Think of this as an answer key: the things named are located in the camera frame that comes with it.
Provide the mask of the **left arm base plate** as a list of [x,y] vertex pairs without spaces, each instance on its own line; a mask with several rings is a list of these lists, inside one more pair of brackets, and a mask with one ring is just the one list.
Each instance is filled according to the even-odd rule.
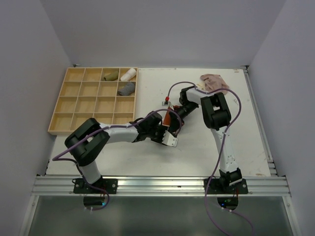
[[97,180],[94,184],[85,183],[82,178],[75,178],[72,180],[74,184],[74,194],[116,194],[118,188],[118,180],[116,178],[102,178]]

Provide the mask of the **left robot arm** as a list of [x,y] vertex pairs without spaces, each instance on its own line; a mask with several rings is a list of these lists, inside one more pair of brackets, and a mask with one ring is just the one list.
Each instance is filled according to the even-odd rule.
[[91,193],[101,190],[101,174],[96,164],[96,158],[106,144],[127,142],[136,143],[147,138],[156,143],[162,143],[167,126],[162,124],[162,116],[158,113],[151,114],[147,118],[138,118],[125,125],[112,125],[79,144],[86,136],[104,128],[105,124],[99,123],[95,118],[86,120],[79,128],[69,135],[64,144],[67,148],[75,146],[70,154],[77,162],[78,168],[85,178],[85,187]]

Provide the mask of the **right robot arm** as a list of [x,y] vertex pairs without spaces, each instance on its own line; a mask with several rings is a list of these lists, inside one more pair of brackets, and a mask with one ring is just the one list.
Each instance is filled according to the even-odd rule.
[[232,143],[230,141],[230,127],[241,113],[241,101],[238,96],[239,110],[235,118],[232,118],[227,101],[223,94],[228,91],[236,93],[227,88],[219,88],[213,92],[205,92],[195,86],[181,90],[179,102],[181,106],[175,111],[180,118],[184,119],[192,111],[201,107],[203,121],[212,132],[219,152],[220,178],[210,181],[212,186],[219,186],[225,193],[232,192],[243,180],[241,170],[236,162]]

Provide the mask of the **orange and cream underwear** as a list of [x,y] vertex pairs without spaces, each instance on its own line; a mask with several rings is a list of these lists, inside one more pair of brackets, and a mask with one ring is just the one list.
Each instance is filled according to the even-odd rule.
[[[178,106],[178,105],[174,105],[174,106],[171,105],[171,106],[168,106],[167,108],[169,110],[177,111],[179,109],[179,107],[180,106]],[[178,124],[178,119],[177,119],[177,116],[174,113],[172,113],[170,111],[167,111],[165,116],[164,116],[162,125],[170,127],[171,124]]]

